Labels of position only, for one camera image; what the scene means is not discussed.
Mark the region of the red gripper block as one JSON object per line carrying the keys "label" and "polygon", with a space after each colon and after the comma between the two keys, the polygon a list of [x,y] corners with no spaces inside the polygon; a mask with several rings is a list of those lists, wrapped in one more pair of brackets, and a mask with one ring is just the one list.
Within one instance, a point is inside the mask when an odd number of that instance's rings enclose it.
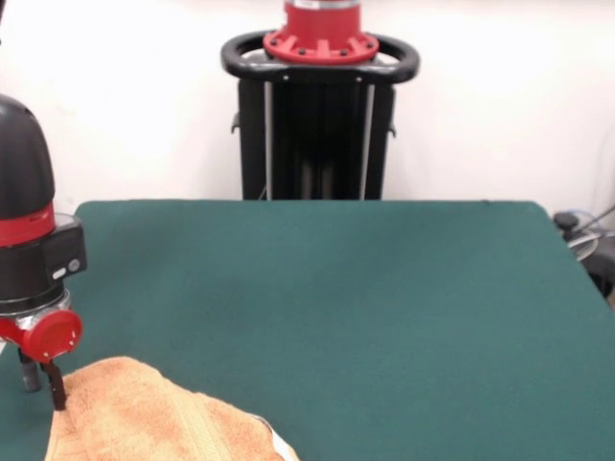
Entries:
{"label": "red gripper block", "polygon": [[34,315],[1,319],[1,339],[19,347],[18,355],[24,388],[40,390],[37,364],[47,375],[55,411],[64,411],[66,393],[62,372],[52,361],[72,352],[83,334],[81,318],[72,310],[45,309]]}

